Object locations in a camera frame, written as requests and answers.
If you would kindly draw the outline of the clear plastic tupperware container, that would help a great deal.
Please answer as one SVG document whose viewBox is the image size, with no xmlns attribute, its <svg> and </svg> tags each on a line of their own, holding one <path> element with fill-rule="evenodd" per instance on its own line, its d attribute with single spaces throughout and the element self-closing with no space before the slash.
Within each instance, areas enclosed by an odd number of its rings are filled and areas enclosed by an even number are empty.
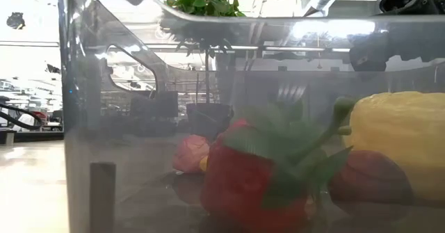
<svg viewBox="0 0 445 233">
<path fill-rule="evenodd" d="M 384 72 L 355 72 L 349 58 L 372 33 L 445 40 L 445 15 L 382 15 L 380 0 L 335 0 L 326 17 L 303 17 L 302 0 L 238 0 L 242 17 L 198 17 L 165 1 L 58 0 L 70 233 L 240 233 L 202 206 L 206 172 L 172 167 L 194 135 L 186 106 L 205 102 L 204 54 L 177 48 L 161 30 L 165 12 L 236 32 L 209 61 L 211 103 L 230 108 L 218 136 L 246 106 L 300 100 L 303 118 L 324 130 L 340 97 L 445 93 L 445 58 L 393 56 Z M 445 233 L 445 202 L 414 195 L 406 216 L 377 220 L 336 206 L 328 183 L 320 199 L 297 233 Z"/>
</svg>

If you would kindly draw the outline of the small pink toy fruit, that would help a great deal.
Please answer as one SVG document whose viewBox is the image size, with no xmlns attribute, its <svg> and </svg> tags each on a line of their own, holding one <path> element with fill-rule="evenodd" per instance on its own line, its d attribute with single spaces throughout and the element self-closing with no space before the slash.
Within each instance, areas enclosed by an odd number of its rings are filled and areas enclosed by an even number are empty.
<svg viewBox="0 0 445 233">
<path fill-rule="evenodd" d="M 200 160 L 209 156 L 209 143 L 205 137 L 190 135 L 185 137 L 173 156 L 172 167 L 183 173 L 201 173 Z"/>
</svg>

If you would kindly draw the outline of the green potted plant, black pot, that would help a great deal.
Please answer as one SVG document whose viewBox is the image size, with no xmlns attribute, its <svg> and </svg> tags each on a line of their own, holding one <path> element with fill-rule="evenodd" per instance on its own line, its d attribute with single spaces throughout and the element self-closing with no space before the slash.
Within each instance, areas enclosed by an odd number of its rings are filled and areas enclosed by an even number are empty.
<svg viewBox="0 0 445 233">
<path fill-rule="evenodd" d="M 198 17 L 242 17 L 238 0 L 166 0 L 165 5 L 185 14 Z M 209 61 L 216 49 L 226 53 L 236 39 L 233 29 L 219 22 L 180 22 L 168 12 L 163 14 L 161 30 L 178 42 L 177 48 L 187 48 L 191 54 L 195 48 L 204 54 L 205 102 L 189 104 L 187 108 L 191 133 L 213 141 L 229 120 L 230 108 L 225 104 L 211 103 Z"/>
</svg>

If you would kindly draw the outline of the red strawberry with long stem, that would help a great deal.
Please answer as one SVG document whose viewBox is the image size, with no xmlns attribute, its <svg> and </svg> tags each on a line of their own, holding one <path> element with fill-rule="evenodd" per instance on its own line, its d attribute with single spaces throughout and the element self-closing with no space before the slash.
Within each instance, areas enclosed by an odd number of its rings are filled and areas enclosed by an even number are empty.
<svg viewBox="0 0 445 233">
<path fill-rule="evenodd" d="M 240 233 L 297 233 L 321 205 L 321 190 L 346 164 L 352 148 L 327 154 L 355 100 L 340 97 L 321 130 L 303 118 L 303 103 L 246 106 L 212 144 L 201 192 L 208 214 Z"/>
</svg>

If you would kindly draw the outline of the small red toy fruit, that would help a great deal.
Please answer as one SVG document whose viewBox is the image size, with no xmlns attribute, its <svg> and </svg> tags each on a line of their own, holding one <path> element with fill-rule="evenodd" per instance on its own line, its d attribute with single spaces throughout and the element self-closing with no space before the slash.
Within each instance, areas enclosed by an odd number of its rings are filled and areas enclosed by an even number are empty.
<svg viewBox="0 0 445 233">
<path fill-rule="evenodd" d="M 406 216 L 414 194 L 405 172 L 379 152 L 354 150 L 328 183 L 331 201 L 351 216 L 397 220 Z"/>
</svg>

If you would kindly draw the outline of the yellow toy lemon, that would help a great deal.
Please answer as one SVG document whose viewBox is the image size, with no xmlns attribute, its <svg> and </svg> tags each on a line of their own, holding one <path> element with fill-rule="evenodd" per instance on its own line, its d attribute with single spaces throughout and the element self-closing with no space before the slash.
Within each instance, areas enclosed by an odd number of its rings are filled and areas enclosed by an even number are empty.
<svg viewBox="0 0 445 233">
<path fill-rule="evenodd" d="M 389 157 L 416 198 L 445 202 L 445 93 L 403 91 L 360 99 L 350 114 L 347 146 Z"/>
</svg>

